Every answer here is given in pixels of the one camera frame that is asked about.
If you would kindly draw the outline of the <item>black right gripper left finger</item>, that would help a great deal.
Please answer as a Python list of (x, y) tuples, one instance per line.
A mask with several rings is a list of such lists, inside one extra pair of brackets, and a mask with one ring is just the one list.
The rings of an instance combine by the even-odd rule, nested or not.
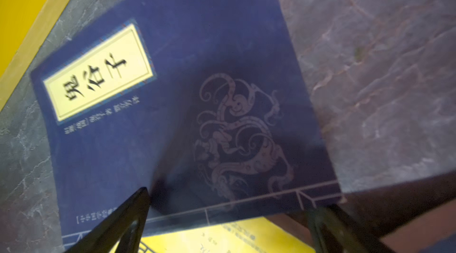
[(148, 190), (142, 187), (67, 252), (137, 253), (149, 207)]

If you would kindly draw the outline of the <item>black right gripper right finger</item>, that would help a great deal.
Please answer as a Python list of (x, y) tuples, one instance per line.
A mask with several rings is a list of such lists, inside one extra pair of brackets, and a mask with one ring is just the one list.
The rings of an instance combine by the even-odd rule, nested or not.
[(317, 253), (392, 253), (393, 250), (337, 205), (308, 210)]

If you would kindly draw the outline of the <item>yellow book with cartoon figure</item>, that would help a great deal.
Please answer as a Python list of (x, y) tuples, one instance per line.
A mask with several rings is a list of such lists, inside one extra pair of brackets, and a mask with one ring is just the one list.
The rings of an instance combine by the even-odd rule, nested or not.
[(313, 253), (265, 217), (142, 237), (139, 253)]

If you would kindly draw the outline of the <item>dark blue book yellow label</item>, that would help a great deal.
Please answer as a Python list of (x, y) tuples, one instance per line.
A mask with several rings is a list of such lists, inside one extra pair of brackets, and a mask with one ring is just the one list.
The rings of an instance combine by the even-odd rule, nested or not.
[(143, 187), (146, 235), (342, 199), (279, 0), (123, 0), (31, 79), (65, 249)]

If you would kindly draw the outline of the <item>yellow pink blue bookshelf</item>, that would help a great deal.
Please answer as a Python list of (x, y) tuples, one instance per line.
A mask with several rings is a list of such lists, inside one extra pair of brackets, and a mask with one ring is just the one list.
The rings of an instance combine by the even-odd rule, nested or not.
[(70, 0), (1, 0), (4, 107)]

